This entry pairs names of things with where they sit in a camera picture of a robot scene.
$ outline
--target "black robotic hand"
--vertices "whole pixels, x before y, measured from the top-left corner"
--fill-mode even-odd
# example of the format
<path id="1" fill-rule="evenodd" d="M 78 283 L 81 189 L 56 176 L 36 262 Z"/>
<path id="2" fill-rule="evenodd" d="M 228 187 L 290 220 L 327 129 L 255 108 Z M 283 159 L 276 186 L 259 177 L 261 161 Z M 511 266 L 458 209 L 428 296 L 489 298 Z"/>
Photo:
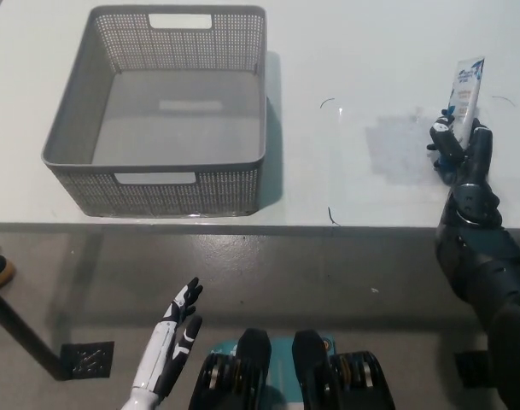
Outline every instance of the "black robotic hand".
<path id="1" fill-rule="evenodd" d="M 491 372 L 500 397 L 520 410 L 520 248 L 502 227 L 499 198 L 488 183 L 493 133 L 475 120 L 466 149 L 451 128 L 430 129 L 434 146 L 457 168 L 436 233 L 436 257 L 455 294 L 488 334 Z"/>
<path id="2" fill-rule="evenodd" d="M 176 295 L 163 319 L 181 325 L 185 318 L 195 312 L 196 307 L 193 306 L 193 304 L 197 302 L 201 292 L 202 285 L 199 284 L 199 278 L 193 278 L 191 282 L 185 285 Z"/>

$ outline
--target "white robotic hand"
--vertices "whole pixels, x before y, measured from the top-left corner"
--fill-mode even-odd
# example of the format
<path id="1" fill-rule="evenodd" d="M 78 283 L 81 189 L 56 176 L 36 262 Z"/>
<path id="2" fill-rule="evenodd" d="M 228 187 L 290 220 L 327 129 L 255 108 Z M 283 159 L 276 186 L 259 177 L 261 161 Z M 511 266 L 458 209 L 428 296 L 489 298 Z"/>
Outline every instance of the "white robotic hand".
<path id="1" fill-rule="evenodd" d="M 193 304 L 201 292 L 199 279 L 194 278 L 171 302 L 149 339 L 132 384 L 131 397 L 122 410 L 154 409 L 169 395 L 201 328 L 201 317 L 195 316 L 182 338 L 174 344 L 176 331 L 185 318 L 195 312 Z"/>

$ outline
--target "black metal bracket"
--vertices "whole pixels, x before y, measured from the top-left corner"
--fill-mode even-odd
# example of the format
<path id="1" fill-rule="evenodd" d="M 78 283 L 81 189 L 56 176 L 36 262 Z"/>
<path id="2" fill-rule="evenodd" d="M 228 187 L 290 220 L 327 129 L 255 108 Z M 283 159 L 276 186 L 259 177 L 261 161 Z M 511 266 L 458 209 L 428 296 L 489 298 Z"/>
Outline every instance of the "black metal bracket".
<path id="1" fill-rule="evenodd" d="M 114 342 L 64 344 L 57 356 L 27 322 L 0 295 L 0 326 L 26 350 L 54 380 L 108 378 Z"/>

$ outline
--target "gray plastic basket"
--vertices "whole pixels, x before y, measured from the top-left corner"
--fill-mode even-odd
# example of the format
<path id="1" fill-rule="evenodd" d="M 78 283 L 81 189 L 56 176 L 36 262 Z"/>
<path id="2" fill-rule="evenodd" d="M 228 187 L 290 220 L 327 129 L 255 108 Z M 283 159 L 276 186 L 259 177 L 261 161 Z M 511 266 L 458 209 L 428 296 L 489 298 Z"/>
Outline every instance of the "gray plastic basket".
<path id="1" fill-rule="evenodd" d="M 265 60 L 258 7 L 93 9 L 44 162 L 91 216 L 251 214 Z"/>

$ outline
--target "basket handle hole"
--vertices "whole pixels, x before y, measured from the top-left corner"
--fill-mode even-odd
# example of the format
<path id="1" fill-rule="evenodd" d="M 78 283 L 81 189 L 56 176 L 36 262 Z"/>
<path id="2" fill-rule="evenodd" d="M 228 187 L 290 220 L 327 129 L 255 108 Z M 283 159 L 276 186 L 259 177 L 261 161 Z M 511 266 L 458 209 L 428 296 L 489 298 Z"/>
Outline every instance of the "basket handle hole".
<path id="1" fill-rule="evenodd" d="M 196 29 L 209 30 L 212 28 L 211 15 L 161 15 L 151 14 L 149 25 L 157 29 Z"/>
<path id="2" fill-rule="evenodd" d="M 116 173 L 122 185 L 183 185 L 197 182 L 195 173 Z"/>

